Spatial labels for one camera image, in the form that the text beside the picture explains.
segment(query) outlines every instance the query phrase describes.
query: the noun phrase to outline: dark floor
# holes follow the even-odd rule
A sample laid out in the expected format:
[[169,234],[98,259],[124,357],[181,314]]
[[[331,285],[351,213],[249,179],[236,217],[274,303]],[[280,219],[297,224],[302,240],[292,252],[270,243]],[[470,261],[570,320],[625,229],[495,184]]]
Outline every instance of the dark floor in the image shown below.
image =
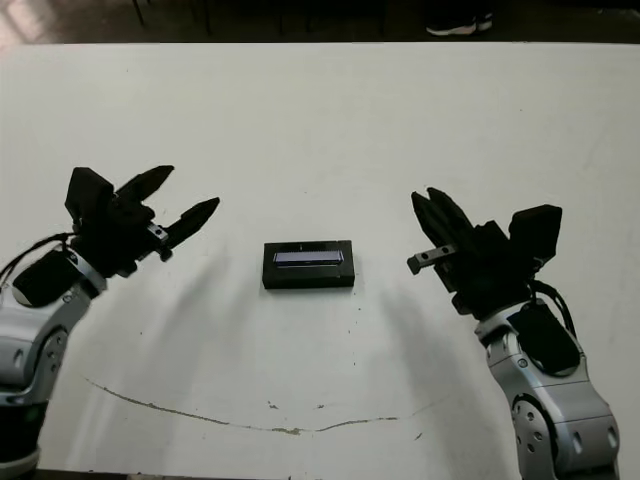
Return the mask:
[[[0,50],[20,43],[434,40],[424,18],[436,0],[387,0],[384,34],[378,0],[323,0],[310,32],[310,0],[208,0],[211,35],[204,1],[139,0],[143,27],[132,0],[0,0]],[[613,8],[606,0],[499,0],[494,28],[471,40],[640,43],[640,14],[632,8],[640,0],[626,1]]]

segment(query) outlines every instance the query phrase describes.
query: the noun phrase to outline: chair leg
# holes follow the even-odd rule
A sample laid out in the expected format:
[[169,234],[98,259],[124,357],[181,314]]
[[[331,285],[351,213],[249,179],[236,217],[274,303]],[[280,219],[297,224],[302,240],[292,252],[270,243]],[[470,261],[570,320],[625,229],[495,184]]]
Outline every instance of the chair leg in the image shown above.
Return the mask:
[[133,7],[136,9],[136,14],[138,15],[138,20],[140,21],[140,25],[144,27],[144,18],[142,18],[142,12],[140,11],[140,5],[138,5],[138,0],[132,0]]
[[387,23],[387,0],[380,0],[380,23],[378,29],[380,36],[384,37],[384,27]]
[[209,0],[202,0],[202,7],[204,12],[204,26],[207,30],[207,35],[211,35],[211,19],[209,18]]
[[311,19],[313,17],[313,0],[305,0],[305,21],[304,29],[307,33],[311,33]]
[[193,16],[193,20],[198,21],[198,11],[196,9],[195,0],[189,0],[189,9],[191,10],[191,16]]
[[284,12],[282,11],[282,1],[283,0],[276,0],[278,7],[278,34],[280,35],[284,34]]

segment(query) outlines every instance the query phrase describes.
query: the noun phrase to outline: scratch mark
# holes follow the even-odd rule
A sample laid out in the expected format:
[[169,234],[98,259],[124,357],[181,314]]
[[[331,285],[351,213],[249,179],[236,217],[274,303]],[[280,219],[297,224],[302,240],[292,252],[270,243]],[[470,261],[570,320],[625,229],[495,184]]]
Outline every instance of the scratch mark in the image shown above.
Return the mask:
[[[276,432],[276,433],[282,433],[284,435],[295,435],[295,436],[300,436],[301,433],[322,433],[322,432],[327,432],[329,430],[333,430],[335,428],[341,428],[341,427],[346,427],[349,425],[362,425],[365,423],[377,423],[377,422],[395,422],[398,420],[405,420],[405,419],[409,419],[412,417],[415,417],[416,415],[419,415],[420,413],[424,412],[425,410],[428,410],[430,408],[435,407],[436,405],[439,405],[440,403],[443,403],[444,401],[447,400],[447,398],[449,396],[446,396],[436,402],[430,403],[428,405],[425,405],[424,407],[420,408],[419,410],[416,410],[415,412],[413,412],[411,415],[407,416],[407,417],[378,417],[378,418],[369,418],[369,419],[362,419],[362,420],[347,420],[346,422],[341,422],[341,423],[336,423],[335,425],[329,425],[328,427],[324,427],[324,428],[319,428],[319,429],[310,429],[310,428],[298,428],[298,427],[293,427],[293,428],[285,428],[285,427],[275,427],[275,428],[265,428],[265,427],[256,427],[254,425],[243,425],[240,423],[231,423],[231,422],[225,422],[223,420],[218,420],[216,418],[210,418],[210,417],[203,417],[202,415],[195,415],[193,413],[187,413],[187,412],[182,412],[180,410],[174,410],[173,408],[165,408],[165,407],[161,407],[159,405],[155,405],[153,403],[145,403],[145,402],[141,402],[140,400],[136,400],[135,398],[131,398],[131,397],[127,397],[125,395],[122,395],[120,393],[114,392],[113,390],[110,390],[107,387],[104,387],[102,385],[98,385],[95,382],[92,382],[91,380],[89,380],[87,377],[82,377],[84,378],[84,380],[89,383],[90,385],[102,390],[105,393],[108,393],[109,395],[112,395],[116,398],[119,398],[120,400],[123,400],[127,403],[131,403],[132,405],[137,405],[140,407],[146,407],[146,408],[150,408],[152,410],[157,410],[159,412],[165,412],[165,413],[172,413],[174,415],[179,415],[181,417],[187,417],[187,418],[192,418],[194,420],[201,420],[203,422],[209,422],[209,423],[215,423],[216,425],[222,425],[224,427],[232,427],[232,428],[241,428],[243,430],[255,430],[258,432]],[[318,405],[316,408],[324,408],[324,405]]]
[[107,387],[103,387],[102,385],[98,385],[97,383],[93,383],[88,378],[85,378],[85,380],[87,382],[89,382],[91,385],[93,385],[94,387],[99,388],[100,390],[102,390],[104,392],[107,392],[109,395],[113,395],[114,397],[117,397],[120,400],[124,400],[125,402],[129,402],[129,403],[132,403],[134,405],[139,405],[141,407],[151,408],[152,410],[158,410],[160,412],[173,413],[175,415],[180,415],[180,416],[183,416],[183,417],[194,418],[196,420],[202,420],[202,421],[205,421],[205,422],[211,422],[211,423],[215,423],[217,425],[231,425],[229,422],[223,422],[221,420],[216,420],[215,418],[202,417],[200,415],[194,415],[193,413],[181,412],[179,410],[173,410],[171,408],[158,407],[157,405],[154,405],[153,403],[144,403],[144,402],[141,402],[140,400],[136,400],[135,398],[129,398],[129,397],[125,397],[124,395],[120,395],[119,393],[116,393],[113,390],[109,390]]
[[286,433],[287,435],[299,436],[300,432],[309,432],[309,431],[312,431],[312,430],[303,430],[301,428],[282,428],[282,427],[278,427],[278,428],[272,428],[271,431],[272,432],[279,432],[279,433]]
[[319,430],[314,430],[314,432],[322,433],[328,430],[332,430],[334,428],[344,427],[346,425],[359,425],[361,423],[371,423],[371,422],[393,422],[396,420],[400,420],[400,419],[398,417],[378,417],[378,418],[371,418],[368,420],[347,420],[346,422],[336,423],[335,425],[330,425],[328,427],[324,427]]

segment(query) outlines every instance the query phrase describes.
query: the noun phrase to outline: metal bracket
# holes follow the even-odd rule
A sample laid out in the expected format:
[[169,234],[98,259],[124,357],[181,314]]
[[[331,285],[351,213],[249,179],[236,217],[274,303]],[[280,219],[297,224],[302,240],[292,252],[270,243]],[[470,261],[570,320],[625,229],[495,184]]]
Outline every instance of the metal bracket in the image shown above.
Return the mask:
[[435,263],[442,261],[446,257],[453,255],[458,250],[453,245],[445,245],[443,247],[434,248],[433,250],[427,250],[426,252],[416,253],[413,257],[407,260],[407,265],[411,273],[417,275],[420,270],[426,267],[430,267]]

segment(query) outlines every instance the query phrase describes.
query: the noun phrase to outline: black rectangular device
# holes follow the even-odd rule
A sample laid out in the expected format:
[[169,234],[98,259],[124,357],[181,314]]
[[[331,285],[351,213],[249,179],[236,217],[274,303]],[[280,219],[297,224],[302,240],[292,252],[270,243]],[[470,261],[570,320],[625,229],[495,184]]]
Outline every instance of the black rectangular device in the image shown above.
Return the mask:
[[351,240],[265,243],[264,288],[353,287]]

